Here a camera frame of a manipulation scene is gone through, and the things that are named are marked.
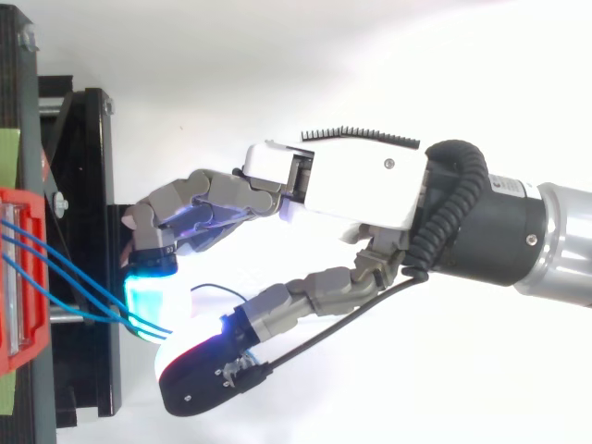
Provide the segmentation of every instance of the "blue cable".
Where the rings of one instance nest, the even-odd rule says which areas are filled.
[[[50,259],[47,259],[41,253],[36,251],[34,248],[21,242],[20,240],[12,239],[11,237],[7,236],[6,234],[2,235],[2,240],[9,242],[9,243],[13,243],[15,245],[18,245],[18,247],[20,247],[21,249],[35,255],[39,259],[41,259],[52,270],[54,270],[59,276],[61,276],[63,279],[65,279],[68,282],[68,284],[70,284],[72,287],[74,287],[76,290],[78,290],[86,299],[88,299],[90,302],[92,302],[99,310],[101,310],[103,313],[105,313],[109,317],[113,318],[115,321],[123,324],[126,327],[132,328],[134,331],[141,331],[142,333],[145,333],[150,336],[154,336],[155,338],[166,339],[163,336],[156,335],[152,331],[148,331],[148,330],[144,330],[143,328],[136,327],[136,326],[132,325],[126,319],[124,319],[121,316],[119,316],[118,314],[114,313],[109,307],[107,307],[102,302],[98,301],[94,296],[92,296],[91,293],[89,291],[87,291],[84,287],[82,287],[81,284],[76,282],[76,280],[74,280],[74,278],[72,278],[72,276],[70,276],[68,273],[66,273],[64,270],[62,270],[59,266],[57,266],[56,263],[54,263]]]
[[[141,316],[138,316],[138,315],[130,312],[130,310],[128,310],[128,307],[126,307],[126,305],[123,302],[121,302],[113,294],[111,294],[109,291],[107,291],[105,288],[103,288],[101,285],[99,285],[92,277],[88,276],[86,273],[84,273],[82,270],[80,270],[77,266],[72,264],[59,251],[50,247],[45,242],[43,242],[41,239],[33,236],[28,231],[25,231],[24,229],[14,225],[14,224],[11,224],[10,222],[5,221],[4,219],[2,219],[2,225],[16,231],[18,234],[24,236],[25,238],[37,243],[38,245],[40,245],[43,248],[45,248],[45,250],[47,250],[48,253],[52,254],[57,259],[59,259],[65,266],[67,266],[70,270],[74,271],[77,275],[79,275],[82,279],[84,279],[91,287],[93,287],[95,290],[100,292],[110,302],[114,303],[119,308],[119,310],[121,310],[122,312],[124,312],[124,313],[128,314],[130,317],[133,317],[134,319],[140,321],[141,323],[145,324],[146,326],[154,328],[155,330],[162,331],[163,333],[167,333],[167,334],[172,333],[172,331],[167,330],[166,328],[159,327],[151,322],[146,321]]]
[[[79,315],[79,316],[82,316],[82,317],[87,317],[87,318],[92,319],[93,321],[96,321],[96,322],[114,322],[113,319],[110,319],[108,317],[96,316],[96,315],[91,314],[91,313],[84,313],[84,312],[81,312],[80,310],[77,310],[75,308],[69,307],[66,303],[61,302],[59,299],[57,299],[56,296],[54,296],[49,291],[47,291],[46,289],[44,289],[41,285],[39,285],[37,282],[35,282],[35,280],[31,276],[29,276],[25,270],[23,270],[20,266],[18,266],[5,253],[2,253],[2,258],[6,261],[7,264],[9,264],[15,270],[17,270],[20,273],[20,275],[23,276],[23,278],[27,282],[29,282],[43,296],[45,296],[47,299],[49,299],[55,305],[59,305],[60,307],[62,307],[67,312],[73,313],[74,315]]]

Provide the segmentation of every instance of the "robotic hand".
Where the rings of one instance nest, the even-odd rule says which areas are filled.
[[[370,240],[352,270],[273,285],[224,316],[221,332],[172,354],[165,341],[157,374],[170,413],[202,413],[255,387],[430,270],[592,304],[590,194],[489,175],[467,142],[418,147],[366,129],[306,132],[301,142],[251,146],[232,175],[197,170],[128,209],[136,276],[174,274],[177,254],[207,250],[242,222],[275,213],[333,216],[345,241]],[[400,268],[410,278],[393,287]],[[346,316],[272,363],[247,352],[311,314]]]

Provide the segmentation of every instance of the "blue light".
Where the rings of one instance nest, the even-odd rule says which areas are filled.
[[[163,277],[131,275],[123,285],[128,310],[157,326],[174,331],[191,317],[191,294],[179,273]],[[136,327],[158,333],[132,317],[129,321]],[[151,342],[162,342],[141,332],[139,336]]]

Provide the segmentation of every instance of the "white background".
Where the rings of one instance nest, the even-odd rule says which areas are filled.
[[[40,73],[115,99],[120,203],[198,167],[230,171],[253,142],[341,124],[424,147],[466,139],[493,173],[592,190],[588,2],[16,3],[37,23]],[[253,296],[349,265],[354,250],[270,219],[184,266],[191,283]],[[212,292],[197,304],[233,302]],[[277,356],[328,322],[258,352]],[[592,442],[592,312],[512,289],[433,276],[193,418],[162,407],[153,345],[123,334],[121,347],[123,408],[81,412],[60,444]]]

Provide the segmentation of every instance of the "red plastic holder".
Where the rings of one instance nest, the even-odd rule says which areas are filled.
[[[45,202],[42,196],[23,190],[0,188],[0,216],[45,241]],[[31,240],[2,226],[2,234],[44,254]],[[47,266],[33,254],[0,238],[7,254],[35,282],[47,289]],[[27,363],[49,344],[49,303],[20,274],[2,260],[0,266],[0,375]]]

